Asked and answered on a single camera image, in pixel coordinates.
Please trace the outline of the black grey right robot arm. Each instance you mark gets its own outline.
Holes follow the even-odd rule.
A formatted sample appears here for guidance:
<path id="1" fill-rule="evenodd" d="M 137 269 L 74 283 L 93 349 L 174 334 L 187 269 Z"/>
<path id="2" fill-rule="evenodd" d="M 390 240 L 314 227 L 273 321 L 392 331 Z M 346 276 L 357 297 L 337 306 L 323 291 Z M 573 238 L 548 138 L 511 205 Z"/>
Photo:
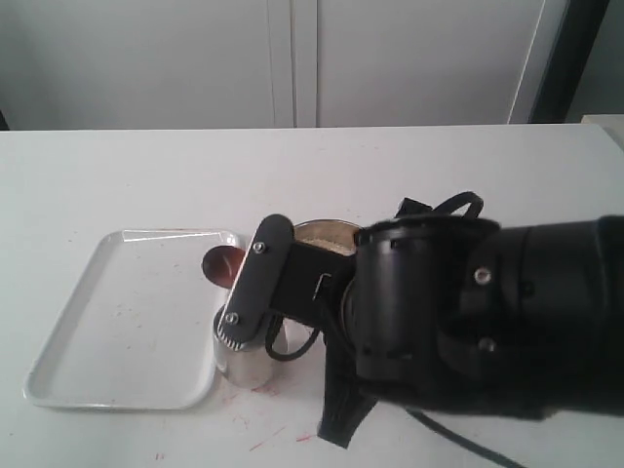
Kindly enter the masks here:
<path id="1" fill-rule="evenodd" d="M 623 412 L 623 220 L 503 228 L 422 214 L 360 229 L 349 256 L 265 218 L 218 336 L 271 342 L 281 317 L 326 341 L 320 436 L 347 446 L 371 408 L 539 420 Z"/>

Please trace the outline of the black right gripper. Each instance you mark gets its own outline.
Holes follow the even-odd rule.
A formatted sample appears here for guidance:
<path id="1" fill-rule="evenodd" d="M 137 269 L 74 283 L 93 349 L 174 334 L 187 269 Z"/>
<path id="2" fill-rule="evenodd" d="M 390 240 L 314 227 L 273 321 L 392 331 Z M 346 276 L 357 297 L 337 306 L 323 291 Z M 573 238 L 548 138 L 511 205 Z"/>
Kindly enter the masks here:
<path id="1" fill-rule="evenodd" d="M 374 390 L 486 389 L 500 384 L 483 333 L 459 321 L 471 255 L 500 225 L 463 216 L 408 216 L 355 233 L 349 256 L 306 247 L 291 221 L 257 227 L 216 335 L 239 352 L 264 340 L 272 310 L 324 333 L 317 435 L 347 449 Z"/>

